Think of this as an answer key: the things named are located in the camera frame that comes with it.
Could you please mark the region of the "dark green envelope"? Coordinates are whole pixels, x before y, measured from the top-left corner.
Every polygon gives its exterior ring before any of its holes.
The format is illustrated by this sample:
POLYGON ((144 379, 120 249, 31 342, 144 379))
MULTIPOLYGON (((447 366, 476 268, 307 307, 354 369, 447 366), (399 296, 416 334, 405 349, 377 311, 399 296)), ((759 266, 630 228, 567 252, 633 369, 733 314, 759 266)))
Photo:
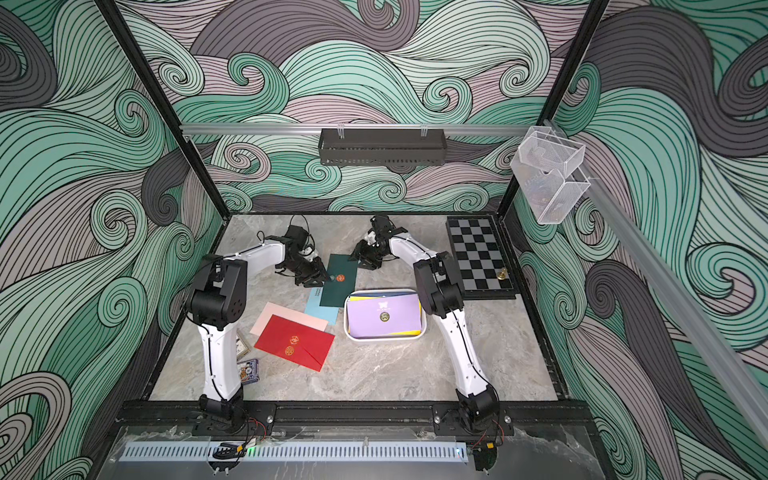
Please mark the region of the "dark green envelope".
POLYGON ((331 254, 327 281, 320 297, 320 305, 341 308, 347 297, 356 290, 358 261, 348 254, 331 254))

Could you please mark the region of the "light blue envelope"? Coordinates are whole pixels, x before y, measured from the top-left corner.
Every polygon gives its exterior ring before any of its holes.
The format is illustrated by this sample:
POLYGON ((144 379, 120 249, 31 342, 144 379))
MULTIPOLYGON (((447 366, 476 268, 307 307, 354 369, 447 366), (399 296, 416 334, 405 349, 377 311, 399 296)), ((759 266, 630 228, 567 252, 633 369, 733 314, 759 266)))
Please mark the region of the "light blue envelope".
POLYGON ((304 313, 312 317, 326 320, 329 325, 335 325, 338 318, 339 308, 322 306, 320 304, 322 293, 323 289, 321 287, 312 288, 310 290, 304 313))

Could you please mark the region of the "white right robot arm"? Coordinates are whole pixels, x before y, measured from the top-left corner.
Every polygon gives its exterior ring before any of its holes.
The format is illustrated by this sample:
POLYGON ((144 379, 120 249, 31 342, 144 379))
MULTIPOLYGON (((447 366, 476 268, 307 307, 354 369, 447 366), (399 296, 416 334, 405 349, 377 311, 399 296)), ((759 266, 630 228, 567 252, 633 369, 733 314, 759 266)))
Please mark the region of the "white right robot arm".
POLYGON ((485 431, 498 420, 500 398, 483 372, 468 332, 465 288, 458 262, 446 251, 426 247, 386 215, 375 215, 370 222, 370 230, 351 257, 371 271, 381 268, 387 256, 413 268, 422 309, 437 322, 449 353, 461 424, 470 433, 485 431))

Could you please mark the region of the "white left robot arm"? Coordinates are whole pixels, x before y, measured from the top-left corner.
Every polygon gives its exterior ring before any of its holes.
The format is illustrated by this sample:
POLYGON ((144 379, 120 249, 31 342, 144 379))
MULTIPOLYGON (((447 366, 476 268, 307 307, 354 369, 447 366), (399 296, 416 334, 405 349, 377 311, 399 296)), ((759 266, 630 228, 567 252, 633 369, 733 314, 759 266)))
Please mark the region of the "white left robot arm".
POLYGON ((271 267, 279 273, 292 273, 294 283, 305 288, 321 287, 330 279, 322 260, 314 254, 310 232, 290 225, 284 234, 267 236, 240 252, 206 256, 186 303, 203 347, 205 383, 199 407, 232 425, 245 421, 236 322, 245 311, 249 275, 271 267))

